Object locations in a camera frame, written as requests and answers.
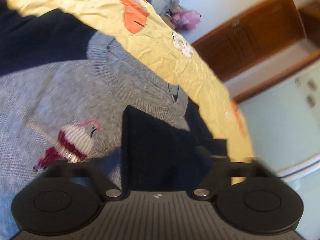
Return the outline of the light blue wardrobe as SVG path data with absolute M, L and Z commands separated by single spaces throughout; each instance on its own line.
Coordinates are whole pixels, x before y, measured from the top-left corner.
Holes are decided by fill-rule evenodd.
M 302 198 L 297 231 L 319 239 L 319 62 L 240 103 L 255 156 Z

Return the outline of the yellow floral bed quilt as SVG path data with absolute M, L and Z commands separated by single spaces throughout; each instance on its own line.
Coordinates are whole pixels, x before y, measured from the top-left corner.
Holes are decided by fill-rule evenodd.
M 227 156 L 236 161 L 253 156 L 246 123 L 227 88 L 146 0 L 7 0 L 7 5 L 20 16 L 39 17 L 59 9 L 114 37 L 162 80 L 183 89 L 213 137 L 226 141 Z

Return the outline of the brown wooden door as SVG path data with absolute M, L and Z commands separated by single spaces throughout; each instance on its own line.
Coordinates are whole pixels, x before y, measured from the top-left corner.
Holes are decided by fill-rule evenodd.
M 234 80 L 306 37 L 293 0 L 264 0 L 193 43 L 221 81 Z

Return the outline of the grey navy knit sweater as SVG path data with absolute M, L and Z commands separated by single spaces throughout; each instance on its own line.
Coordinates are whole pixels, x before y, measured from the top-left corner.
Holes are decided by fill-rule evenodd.
M 18 228 L 11 202 L 54 161 L 105 157 L 111 180 L 121 184 L 122 116 L 131 105 L 166 122 L 169 136 L 156 156 L 139 154 L 133 167 L 191 187 L 210 164 L 197 153 L 225 156 L 200 117 L 199 107 L 179 86 L 162 80 L 114 37 L 86 26 L 59 9 L 20 16 L 1 0 L 1 239 Z

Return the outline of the pink plastic bag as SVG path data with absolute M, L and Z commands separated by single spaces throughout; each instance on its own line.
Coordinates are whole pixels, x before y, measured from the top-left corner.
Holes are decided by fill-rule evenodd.
M 191 31 L 201 22 L 201 14 L 195 10 L 182 10 L 172 14 L 171 22 L 178 31 Z

